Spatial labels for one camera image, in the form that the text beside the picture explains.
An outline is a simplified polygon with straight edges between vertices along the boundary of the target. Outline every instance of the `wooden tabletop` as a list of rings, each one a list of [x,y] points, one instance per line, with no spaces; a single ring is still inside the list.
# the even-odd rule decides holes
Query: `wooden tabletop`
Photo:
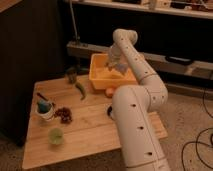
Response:
[[[80,91],[67,78],[37,82],[34,87],[27,140],[24,150],[23,169],[49,165],[65,160],[79,158],[95,153],[120,148],[114,121],[106,111],[111,99],[102,91],[94,91],[88,75],[78,76],[86,90],[86,98],[81,100]],[[60,118],[50,122],[44,121],[35,114],[36,93],[40,92],[56,103],[56,110],[68,107],[72,112],[73,121],[66,125]],[[158,138],[167,136],[167,132],[156,112],[149,114]],[[48,132],[52,128],[63,131],[64,141],[61,145],[51,145]]]

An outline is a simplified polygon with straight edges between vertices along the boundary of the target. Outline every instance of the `wall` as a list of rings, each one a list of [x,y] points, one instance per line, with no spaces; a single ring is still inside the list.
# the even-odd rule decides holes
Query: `wall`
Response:
[[[33,85],[61,76],[65,46],[57,0],[23,0],[0,13],[0,131],[25,139]]]

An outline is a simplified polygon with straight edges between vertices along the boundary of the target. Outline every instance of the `orange plastic bin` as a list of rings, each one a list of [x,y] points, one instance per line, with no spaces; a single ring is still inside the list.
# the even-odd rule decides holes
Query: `orange plastic bin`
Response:
[[[135,76],[130,68],[127,73],[122,75],[120,72],[113,69],[109,71],[105,64],[108,55],[104,53],[93,54],[91,57],[89,80],[97,90],[105,90],[109,87],[119,87],[127,84],[137,84]]]

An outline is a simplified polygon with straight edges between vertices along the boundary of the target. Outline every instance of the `chili pepper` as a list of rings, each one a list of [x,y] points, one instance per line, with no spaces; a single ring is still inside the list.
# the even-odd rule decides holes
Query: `chili pepper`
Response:
[[[75,83],[75,87],[76,87],[77,89],[79,89],[80,92],[81,92],[81,94],[82,94],[81,100],[84,100],[85,97],[86,97],[86,91],[85,91],[84,87],[83,87],[83,86],[81,85],[81,83],[79,83],[79,82],[76,82],[76,83]]]

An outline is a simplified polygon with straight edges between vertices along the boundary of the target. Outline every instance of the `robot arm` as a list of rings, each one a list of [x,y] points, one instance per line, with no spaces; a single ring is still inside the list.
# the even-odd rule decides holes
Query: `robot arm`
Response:
[[[137,33],[117,29],[113,33],[110,60],[119,60],[123,54],[141,86],[118,88],[113,96],[112,109],[129,171],[168,171],[169,165],[150,124],[147,111],[157,109],[167,100],[167,89],[133,45]]]

